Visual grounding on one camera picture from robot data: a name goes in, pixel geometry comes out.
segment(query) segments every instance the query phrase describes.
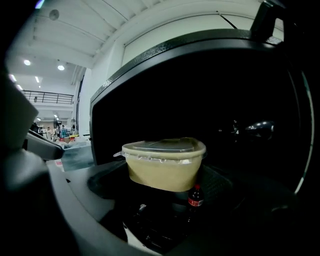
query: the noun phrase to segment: clear plastic lid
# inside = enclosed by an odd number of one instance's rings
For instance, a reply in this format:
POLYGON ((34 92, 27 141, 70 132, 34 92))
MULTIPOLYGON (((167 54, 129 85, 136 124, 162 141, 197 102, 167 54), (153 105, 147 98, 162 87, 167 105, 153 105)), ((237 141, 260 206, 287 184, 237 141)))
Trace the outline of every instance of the clear plastic lid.
POLYGON ((169 138, 158 141, 138 141, 122 146, 121 155, 126 158, 138 159, 158 159, 166 160, 186 160, 204 156, 206 146, 191 137, 169 138))
POLYGON ((172 138, 159 141, 141 141, 132 145, 133 150, 149 152, 182 153, 195 151, 194 144, 190 138, 172 138))

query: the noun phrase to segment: metal railing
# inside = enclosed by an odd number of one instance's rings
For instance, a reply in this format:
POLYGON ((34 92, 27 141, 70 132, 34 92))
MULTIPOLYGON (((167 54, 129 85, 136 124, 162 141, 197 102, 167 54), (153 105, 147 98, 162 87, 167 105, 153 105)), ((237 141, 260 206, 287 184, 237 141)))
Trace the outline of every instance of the metal railing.
POLYGON ((25 97, 34 103, 73 104, 74 96, 70 94, 46 91, 23 90, 25 97))

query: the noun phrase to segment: coca-cola bottle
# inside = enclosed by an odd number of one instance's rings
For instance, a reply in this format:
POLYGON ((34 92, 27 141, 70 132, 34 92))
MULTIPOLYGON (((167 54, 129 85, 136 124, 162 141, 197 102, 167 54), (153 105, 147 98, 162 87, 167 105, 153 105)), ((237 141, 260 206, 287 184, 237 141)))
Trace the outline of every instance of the coca-cola bottle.
POLYGON ((190 223, 196 216, 197 209, 204 202, 204 193, 200 188, 199 184, 190 189, 188 194, 188 205, 187 205, 187 222, 190 223))

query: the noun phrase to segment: white ceiling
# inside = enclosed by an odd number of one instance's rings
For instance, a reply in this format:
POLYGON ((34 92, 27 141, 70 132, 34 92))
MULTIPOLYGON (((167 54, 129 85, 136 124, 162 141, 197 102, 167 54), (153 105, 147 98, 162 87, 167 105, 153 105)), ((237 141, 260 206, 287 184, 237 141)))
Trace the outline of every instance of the white ceiling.
POLYGON ((79 68, 74 64, 40 55, 10 54, 6 58, 6 66, 23 90, 70 95, 75 93, 75 72, 79 68), (29 60, 31 64, 25 65, 24 60, 29 60), (65 69, 59 70, 58 65, 63 65, 65 69))
POLYGON ((39 113, 37 118, 40 118, 42 121, 54 121, 55 116, 57 115, 61 121, 66 121, 67 119, 71 118, 71 111, 67 110, 38 110, 39 113))
POLYGON ((259 5, 258 0, 45 0, 9 51, 92 68, 99 56, 125 33, 129 37, 123 44, 185 16, 219 10, 254 17, 259 5), (50 19, 52 10, 58 10, 57 20, 50 19), (151 22, 153 16, 160 18, 151 22))

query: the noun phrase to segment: plastic lid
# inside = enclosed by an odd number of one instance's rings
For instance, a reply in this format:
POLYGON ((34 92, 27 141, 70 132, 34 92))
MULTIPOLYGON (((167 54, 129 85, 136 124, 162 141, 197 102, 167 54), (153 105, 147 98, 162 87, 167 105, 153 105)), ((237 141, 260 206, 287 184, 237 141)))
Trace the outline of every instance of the plastic lid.
POLYGON ((142 141, 132 146, 134 150, 149 152, 193 152, 195 147, 190 138, 172 138, 159 141, 142 141))

